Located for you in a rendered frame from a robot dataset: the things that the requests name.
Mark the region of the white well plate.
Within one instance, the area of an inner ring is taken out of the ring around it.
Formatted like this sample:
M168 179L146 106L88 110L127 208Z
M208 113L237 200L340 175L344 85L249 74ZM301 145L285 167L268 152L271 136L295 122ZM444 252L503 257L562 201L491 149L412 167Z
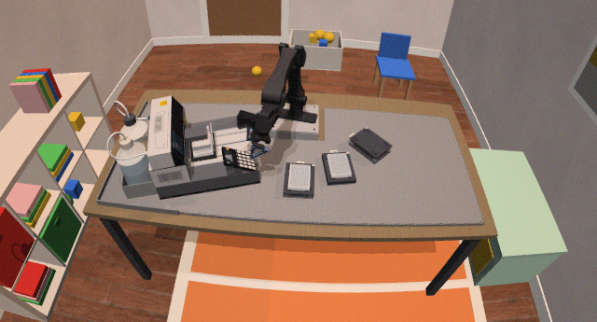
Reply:
M346 153L327 154L331 178L352 176Z
M210 140L211 140L211 147L208 148L208 149L206 148L206 149L202 149L202 150L198 150L198 151L194 150L193 151L193 155L194 155L193 157L194 158L199 158L199 157L214 155L214 152L213 152L213 149L212 149L213 145L212 145L212 136L211 136L211 133L210 133Z
M290 164L288 189L310 190L311 165Z

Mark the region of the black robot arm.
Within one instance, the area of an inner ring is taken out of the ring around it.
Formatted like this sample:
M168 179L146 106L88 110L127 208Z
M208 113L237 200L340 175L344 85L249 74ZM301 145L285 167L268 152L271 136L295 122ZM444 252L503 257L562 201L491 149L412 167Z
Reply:
M307 96L301 85L299 69L306 61L304 47L295 45L291 49L287 43L280 42L279 53L280 59L261 93L261 111L254 114L240 110L236 119L239 130L252 127L255 135L263 136L271 130L277 119L316 122L317 114L303 112ZM287 79L288 92L285 92ZM286 102L290 104L290 109L284 108Z

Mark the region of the white bottle with black cap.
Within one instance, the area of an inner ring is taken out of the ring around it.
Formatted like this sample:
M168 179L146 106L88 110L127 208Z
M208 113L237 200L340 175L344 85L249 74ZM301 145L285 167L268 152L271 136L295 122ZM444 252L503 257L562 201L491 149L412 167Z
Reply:
M136 120L135 115L133 113L129 113L129 115L129 118L127 114L123 117L125 125L121 128L120 131L124 135L130 135L132 137L133 142L140 142L143 145L145 145L147 151L149 133L148 126L145 121Z

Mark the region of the white plastic bottle with blue liquid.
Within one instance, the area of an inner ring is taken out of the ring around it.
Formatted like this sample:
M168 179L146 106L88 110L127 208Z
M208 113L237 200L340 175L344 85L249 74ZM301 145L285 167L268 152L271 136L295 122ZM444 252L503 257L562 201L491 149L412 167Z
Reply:
M117 153L117 158L128 158L146 151L146 147L140 142L133 142L132 137L126 136L126 141L123 137L120 138L119 143L121 148ZM128 184L135 185L153 181L148 172L148 158L147 155L142 155L128 160L117 160L118 166Z

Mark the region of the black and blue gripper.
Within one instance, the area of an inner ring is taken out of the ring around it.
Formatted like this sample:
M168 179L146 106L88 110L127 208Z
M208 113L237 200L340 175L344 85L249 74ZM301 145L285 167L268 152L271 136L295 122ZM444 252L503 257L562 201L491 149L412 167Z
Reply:
M265 144L270 144L271 142L271 138L270 138L270 134L269 133L264 133L263 136L259 136L259 135L255 135L253 133L253 131L250 133L250 129L253 129L252 127L248 127L247 131L246 131L246 141L251 141L252 140L252 145L251 145L251 152L250 152L250 159L254 159L257 156L267 153L269 152L269 148L268 147L264 147L264 145L259 144L258 142L263 141L265 142ZM249 137L249 133L251 135L251 137ZM254 150L259 149L260 151L253 156L254 154Z

